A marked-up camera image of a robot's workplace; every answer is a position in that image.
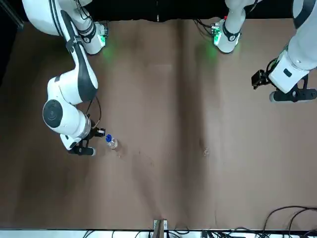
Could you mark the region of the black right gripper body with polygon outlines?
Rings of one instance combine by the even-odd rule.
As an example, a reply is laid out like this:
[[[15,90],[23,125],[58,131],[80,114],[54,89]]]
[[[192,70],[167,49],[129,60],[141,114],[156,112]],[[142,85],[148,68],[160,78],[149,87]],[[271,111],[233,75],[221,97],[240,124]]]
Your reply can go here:
[[[99,136],[99,129],[96,126],[96,123],[91,119],[91,129],[90,132],[88,134],[88,139],[92,139],[93,137],[98,137]]]

